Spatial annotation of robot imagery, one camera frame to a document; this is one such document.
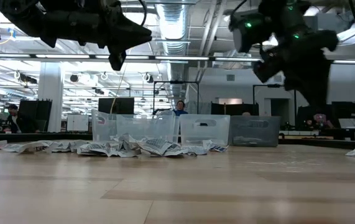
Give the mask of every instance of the wooden table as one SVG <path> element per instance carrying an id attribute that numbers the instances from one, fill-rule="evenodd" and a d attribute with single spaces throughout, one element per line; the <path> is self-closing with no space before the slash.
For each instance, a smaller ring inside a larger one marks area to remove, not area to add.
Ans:
<path id="1" fill-rule="evenodd" d="M 0 223 L 355 223 L 355 157 L 285 145 L 184 158 L 0 151 Z"/>

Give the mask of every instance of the ceiling pipe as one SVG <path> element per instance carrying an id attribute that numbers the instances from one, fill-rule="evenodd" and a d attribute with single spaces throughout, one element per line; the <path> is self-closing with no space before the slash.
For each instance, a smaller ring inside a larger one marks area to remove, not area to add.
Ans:
<path id="1" fill-rule="evenodd" d="M 188 36 L 189 7 L 182 4 L 157 4 L 155 6 L 159 15 L 159 29 L 165 40 L 186 40 Z M 186 55 L 188 44 L 186 42 L 162 42 L 165 55 Z M 182 63 L 167 64 L 169 80 L 187 80 L 188 65 Z M 173 97 L 184 98 L 181 85 L 171 85 Z"/>
<path id="2" fill-rule="evenodd" d="M 212 24 L 213 17 L 214 17 L 214 12 L 216 10 L 216 3 L 217 3 L 217 0 L 212 0 L 212 3 L 210 5 L 209 17 L 208 17 L 208 20 L 207 20 L 207 22 L 205 24 L 205 31 L 203 31 L 201 47 L 200 47 L 200 51 L 198 53 L 198 56 L 202 56 L 203 50 L 205 49 L 205 44 L 206 44 L 206 40 L 208 38 L 210 25 Z"/>
<path id="3" fill-rule="evenodd" d="M 209 53 L 210 53 L 210 49 L 212 47 L 214 37 L 216 36 L 216 32 L 217 32 L 218 27 L 220 25 L 220 21 L 223 18 L 223 13 L 224 13 L 224 10 L 226 9 L 226 6 L 227 6 L 227 0 L 221 0 L 219 12 L 218 12 L 218 15 L 216 18 L 216 22 L 214 23 L 214 25 L 212 27 L 212 31 L 211 31 L 211 34 L 209 37 L 209 42 L 208 42 L 208 45 L 206 46 L 205 56 L 209 55 Z"/>

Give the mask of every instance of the man in blue shirt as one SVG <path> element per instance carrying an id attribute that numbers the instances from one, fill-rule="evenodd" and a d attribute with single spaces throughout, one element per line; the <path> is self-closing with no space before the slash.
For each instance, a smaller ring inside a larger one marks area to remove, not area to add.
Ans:
<path id="1" fill-rule="evenodd" d="M 182 100 L 179 100 L 176 105 L 176 110 L 173 110 L 176 116 L 180 116 L 181 114 L 188 114 L 184 111 L 185 103 Z"/>

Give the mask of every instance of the person sitting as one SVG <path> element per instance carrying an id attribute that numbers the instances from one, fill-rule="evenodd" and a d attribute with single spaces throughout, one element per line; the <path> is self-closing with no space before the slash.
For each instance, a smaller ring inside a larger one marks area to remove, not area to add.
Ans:
<path id="1" fill-rule="evenodd" d="M 188 114 L 184 111 L 185 103 L 182 100 L 177 101 L 176 110 L 173 110 L 176 116 L 180 116 L 181 114 Z"/>
<path id="2" fill-rule="evenodd" d="M 9 117 L 11 133 L 39 133 L 37 123 L 34 119 L 22 114 L 17 105 L 9 105 Z"/>

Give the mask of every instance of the gray plastic bin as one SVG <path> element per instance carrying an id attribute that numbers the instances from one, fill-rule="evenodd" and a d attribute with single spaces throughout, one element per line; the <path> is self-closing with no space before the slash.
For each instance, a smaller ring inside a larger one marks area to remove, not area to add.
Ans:
<path id="1" fill-rule="evenodd" d="M 232 146 L 277 147 L 279 116 L 231 116 L 229 143 Z"/>

